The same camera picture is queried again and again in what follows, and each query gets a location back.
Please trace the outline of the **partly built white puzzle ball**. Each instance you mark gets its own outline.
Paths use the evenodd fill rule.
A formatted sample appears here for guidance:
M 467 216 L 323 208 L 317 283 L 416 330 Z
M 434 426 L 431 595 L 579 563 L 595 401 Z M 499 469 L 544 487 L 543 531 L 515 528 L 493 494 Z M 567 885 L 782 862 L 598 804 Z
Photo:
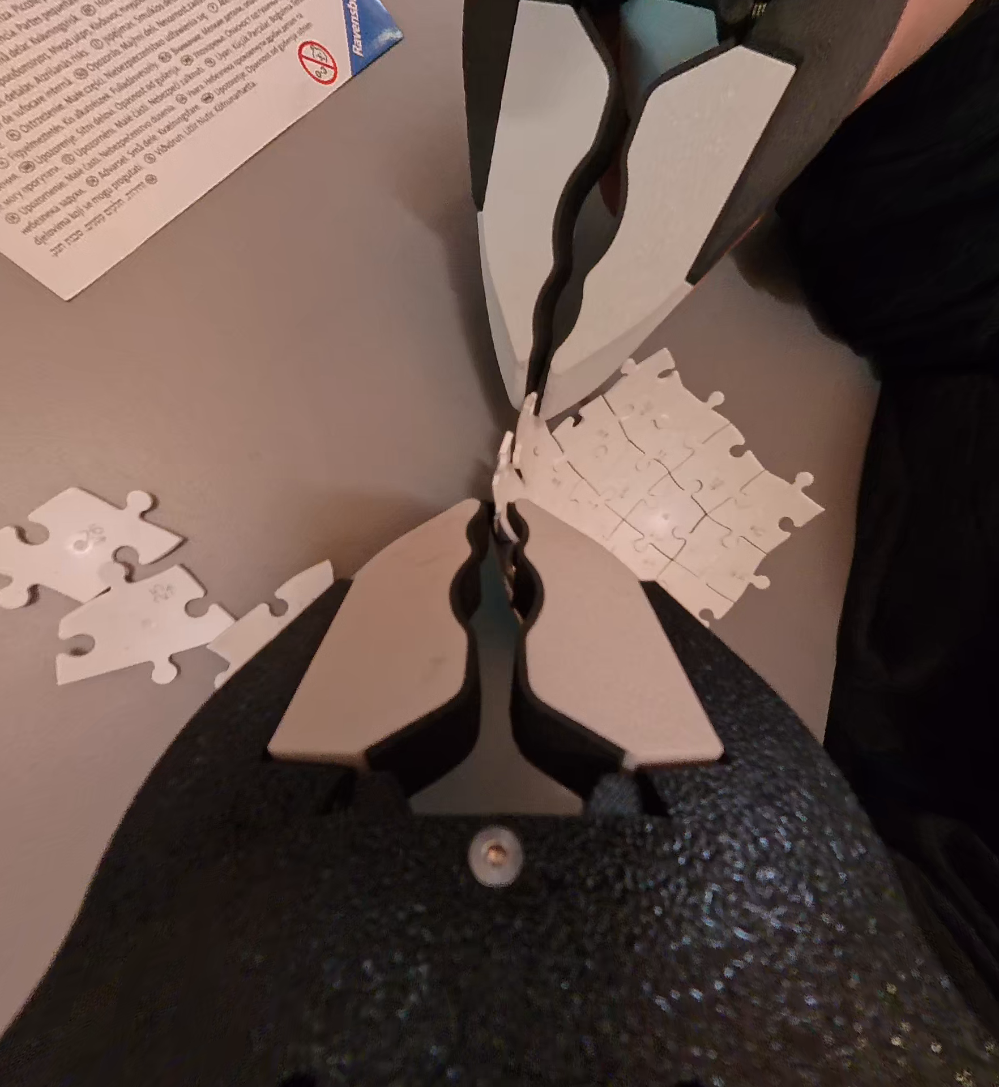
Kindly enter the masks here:
M 765 468 L 721 412 L 685 387 L 667 349 L 550 427 L 552 463 L 527 499 L 600 544 L 696 619 L 765 589 L 765 555 L 823 512 L 812 474 Z

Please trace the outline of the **printed puzzle instruction leaflet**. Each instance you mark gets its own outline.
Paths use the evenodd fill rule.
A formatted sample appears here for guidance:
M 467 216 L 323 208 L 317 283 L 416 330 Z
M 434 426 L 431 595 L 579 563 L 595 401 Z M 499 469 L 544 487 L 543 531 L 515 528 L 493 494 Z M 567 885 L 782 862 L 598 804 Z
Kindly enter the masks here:
M 0 252 L 74 298 L 402 39 L 375 1 L 0 1 Z

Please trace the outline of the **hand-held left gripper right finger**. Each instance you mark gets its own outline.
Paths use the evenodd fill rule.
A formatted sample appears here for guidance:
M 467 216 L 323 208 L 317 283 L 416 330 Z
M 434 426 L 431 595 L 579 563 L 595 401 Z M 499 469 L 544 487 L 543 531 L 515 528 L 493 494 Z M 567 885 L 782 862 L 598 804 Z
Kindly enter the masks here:
M 511 730 L 575 795 L 609 775 L 709 765 L 724 742 L 644 584 L 603 546 L 533 502 L 507 507 L 520 619 Z

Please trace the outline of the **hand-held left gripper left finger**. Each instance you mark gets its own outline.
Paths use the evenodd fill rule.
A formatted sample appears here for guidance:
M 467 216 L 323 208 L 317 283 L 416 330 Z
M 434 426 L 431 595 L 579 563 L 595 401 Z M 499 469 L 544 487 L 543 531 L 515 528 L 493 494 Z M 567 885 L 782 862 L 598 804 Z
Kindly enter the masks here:
M 486 555 L 488 509 L 465 499 L 360 569 L 269 755 L 384 773 L 405 795 L 458 767 L 480 730 L 471 619 Z

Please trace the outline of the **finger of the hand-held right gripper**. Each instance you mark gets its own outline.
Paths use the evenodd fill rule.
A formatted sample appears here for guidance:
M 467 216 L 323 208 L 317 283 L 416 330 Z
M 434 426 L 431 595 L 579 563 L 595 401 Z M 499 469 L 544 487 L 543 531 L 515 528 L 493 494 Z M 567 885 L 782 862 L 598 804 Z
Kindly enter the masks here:
M 737 45 L 670 70 L 647 91 L 626 143 L 617 230 L 550 361 L 544 418 L 599 389 L 691 292 L 697 255 L 796 71 Z
M 569 409 L 553 357 L 575 225 L 626 128 L 616 67 L 579 2 L 475 2 L 475 207 L 495 357 L 515 408 Z

